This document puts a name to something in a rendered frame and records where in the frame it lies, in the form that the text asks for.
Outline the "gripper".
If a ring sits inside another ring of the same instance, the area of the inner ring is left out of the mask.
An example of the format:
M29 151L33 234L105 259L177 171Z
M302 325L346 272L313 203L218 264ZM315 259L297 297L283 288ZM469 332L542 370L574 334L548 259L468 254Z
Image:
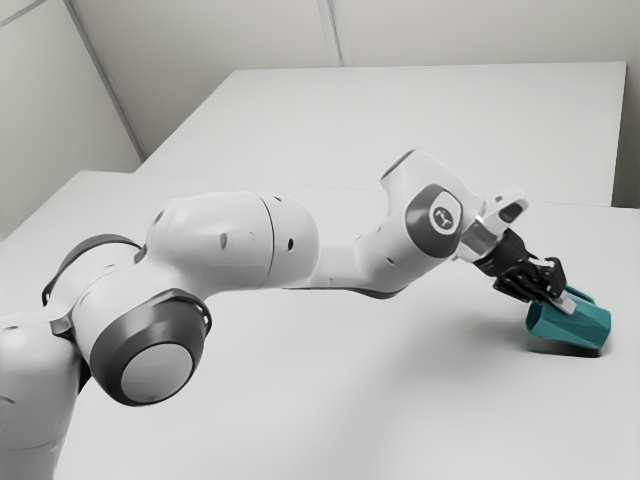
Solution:
M524 303L548 303L572 315L576 304L565 291L567 280L560 259L531 258L522 238L507 229L498 245L476 261L476 267L495 279L493 288L498 292Z

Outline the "teal faceted mug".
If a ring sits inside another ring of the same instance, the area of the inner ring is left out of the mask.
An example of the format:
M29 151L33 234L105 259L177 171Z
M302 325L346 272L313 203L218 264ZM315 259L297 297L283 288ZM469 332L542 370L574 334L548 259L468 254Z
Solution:
M528 333L587 349L601 349L611 332L610 311L574 287L566 286L565 292L575 304L573 313L567 315L549 303L532 303L525 318Z

